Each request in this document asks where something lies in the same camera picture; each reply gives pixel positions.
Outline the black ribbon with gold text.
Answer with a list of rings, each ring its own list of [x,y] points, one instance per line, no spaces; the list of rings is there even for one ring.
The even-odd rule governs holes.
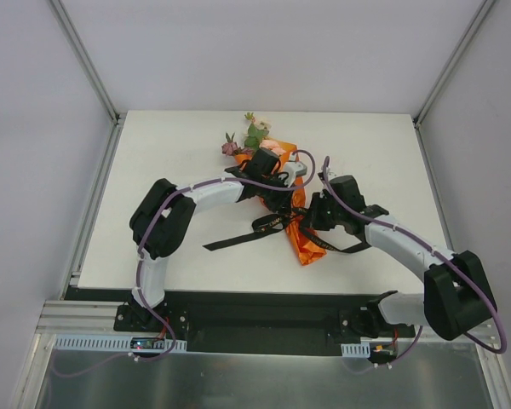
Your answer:
[[[307,209],[301,208],[300,210],[293,210],[294,212],[301,212],[302,217],[307,213]],[[282,214],[271,214],[260,217],[252,222],[252,232],[241,235],[238,237],[224,239],[220,241],[216,241],[214,243],[210,243],[207,245],[203,245],[203,247],[208,251],[217,251],[227,247],[232,247],[235,245],[241,245],[243,243],[248,243],[250,241],[255,241],[258,239],[263,239],[273,234],[279,233],[288,226],[289,218],[287,215]],[[315,233],[310,233],[308,228],[303,228],[301,226],[301,233],[307,237],[312,243],[316,244],[318,247],[321,247],[328,251],[339,252],[343,254],[355,254],[370,248],[370,244],[366,241],[360,239],[359,243],[353,246],[350,246],[346,249],[339,249],[336,246],[322,240]]]

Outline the orange wrapping paper sheet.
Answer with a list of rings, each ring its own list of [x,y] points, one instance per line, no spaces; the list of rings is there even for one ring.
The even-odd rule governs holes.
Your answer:
[[[286,150],[285,154],[279,156],[280,166],[278,169],[282,170],[285,163],[290,159],[291,154],[297,151],[297,145],[285,141],[277,142]],[[301,188],[299,190],[295,190],[292,193],[291,208],[294,210],[300,210],[305,207],[305,204],[305,189]],[[290,222],[285,228],[285,233],[289,238],[299,262],[302,266],[307,266],[324,257],[326,255],[326,250],[312,243],[301,233],[301,217],[301,212],[294,212],[292,210],[288,215]]]

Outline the mauve fake rose stem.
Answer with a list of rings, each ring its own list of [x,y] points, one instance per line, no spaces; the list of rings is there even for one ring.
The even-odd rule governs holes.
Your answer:
[[[236,156],[236,155],[252,155],[254,150],[249,147],[239,145],[235,141],[235,134],[225,133],[226,142],[221,145],[221,153],[225,156]]]

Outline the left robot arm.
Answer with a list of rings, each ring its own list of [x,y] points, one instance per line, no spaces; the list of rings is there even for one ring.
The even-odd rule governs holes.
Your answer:
[[[129,301],[134,322],[143,331],[161,326],[164,313],[158,306],[164,301],[168,260],[180,247],[194,215],[257,197],[271,212],[269,216],[253,221],[249,234],[204,248],[215,251],[266,237],[287,226],[293,187],[306,173],[307,166],[297,161],[295,154],[282,163],[276,153],[265,148],[213,180],[187,187],[177,187],[165,178],[157,180],[129,221],[139,251]]]

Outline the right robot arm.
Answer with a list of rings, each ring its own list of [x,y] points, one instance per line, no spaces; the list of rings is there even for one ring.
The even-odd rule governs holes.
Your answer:
[[[324,188],[313,194],[301,221],[302,232],[315,244],[334,251],[334,245],[313,232],[341,226],[359,240],[344,253],[376,248],[407,268],[423,285],[420,294],[392,290],[372,298],[349,320],[355,331],[382,337],[397,325],[421,325],[451,341],[497,312],[482,262],[472,251],[456,253],[433,246],[400,225],[381,206],[367,205],[353,176],[330,179],[320,175],[319,179]]]

